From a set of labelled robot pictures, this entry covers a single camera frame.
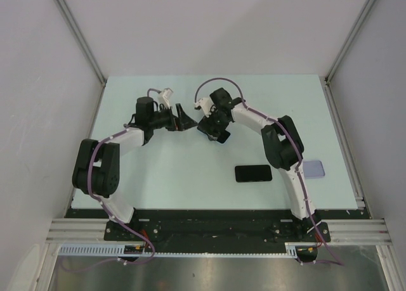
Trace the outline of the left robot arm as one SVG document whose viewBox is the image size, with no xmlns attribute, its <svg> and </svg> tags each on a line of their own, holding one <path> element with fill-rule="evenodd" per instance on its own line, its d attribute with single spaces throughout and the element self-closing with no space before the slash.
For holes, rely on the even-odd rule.
<svg viewBox="0 0 406 291">
<path fill-rule="evenodd" d="M 158 104 L 153 98 L 143 96 L 136 100 L 135 113 L 122 131 L 100 141 L 81 141 L 72 185 L 96 200 L 110 220 L 119 223 L 118 232 L 127 240 L 139 235 L 140 224 L 132 220 L 134 207 L 121 197 L 118 190 L 121 157 L 146 145 L 156 129 L 186 131 L 197 126 L 179 103 L 175 108 L 177 114 L 169 105 Z"/>
</svg>

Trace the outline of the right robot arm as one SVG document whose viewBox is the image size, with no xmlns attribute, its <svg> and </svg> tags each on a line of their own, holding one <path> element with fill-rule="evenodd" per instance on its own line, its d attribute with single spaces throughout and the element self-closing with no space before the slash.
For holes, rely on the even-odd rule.
<svg viewBox="0 0 406 291">
<path fill-rule="evenodd" d="M 205 98 L 196 98 L 196 110 L 203 111 L 197 129 L 209 140 L 225 143 L 231 123 L 248 127 L 262 138 L 269 164 L 282 176 L 290 200 L 291 213 L 299 221 L 292 227 L 300 241 L 309 240 L 320 224 L 316 208 L 308 193 L 303 170 L 304 146 L 292 119 L 285 115 L 273 118 L 248 106 L 244 99 L 233 99 L 223 88 Z"/>
</svg>

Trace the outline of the lilac phone case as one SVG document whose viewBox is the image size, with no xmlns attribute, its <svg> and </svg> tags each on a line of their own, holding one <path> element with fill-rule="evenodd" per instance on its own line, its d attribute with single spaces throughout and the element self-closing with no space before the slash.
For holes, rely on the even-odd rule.
<svg viewBox="0 0 406 291">
<path fill-rule="evenodd" d="M 306 160 L 303 162 L 305 179 L 319 179 L 325 177 L 325 169 L 321 160 Z"/>
</svg>

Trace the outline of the phone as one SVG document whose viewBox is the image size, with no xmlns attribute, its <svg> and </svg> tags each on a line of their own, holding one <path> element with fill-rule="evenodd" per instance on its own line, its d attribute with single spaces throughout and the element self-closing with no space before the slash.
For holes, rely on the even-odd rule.
<svg viewBox="0 0 406 291">
<path fill-rule="evenodd" d="M 238 183 L 269 182 L 273 179 L 269 165 L 236 165 L 235 180 Z"/>
<path fill-rule="evenodd" d="M 199 124 L 197 129 L 205 134 L 209 141 L 217 141 L 221 144 L 230 137 L 230 133 L 226 129 L 210 124 Z"/>
</svg>

